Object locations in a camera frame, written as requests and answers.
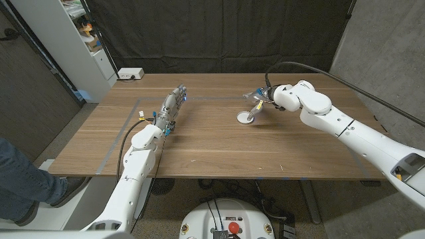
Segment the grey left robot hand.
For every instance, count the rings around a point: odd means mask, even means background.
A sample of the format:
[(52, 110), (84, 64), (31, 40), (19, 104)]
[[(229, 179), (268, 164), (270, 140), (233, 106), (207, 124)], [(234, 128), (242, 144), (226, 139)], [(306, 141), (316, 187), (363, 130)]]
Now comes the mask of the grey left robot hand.
[(170, 94), (167, 95), (157, 112), (154, 125), (166, 132), (168, 129), (173, 131), (175, 119), (178, 116), (182, 104), (187, 99), (187, 88), (180, 84)]

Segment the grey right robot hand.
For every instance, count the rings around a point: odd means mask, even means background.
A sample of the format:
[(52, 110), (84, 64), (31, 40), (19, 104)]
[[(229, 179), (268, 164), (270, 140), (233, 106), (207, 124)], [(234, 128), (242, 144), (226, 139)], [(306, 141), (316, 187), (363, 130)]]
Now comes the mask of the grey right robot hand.
[(271, 104), (274, 101), (268, 95), (269, 88), (258, 88), (255, 92), (243, 94), (243, 98), (255, 106), (248, 112), (246, 120), (250, 123), (253, 121), (254, 116), (262, 111), (264, 104)]

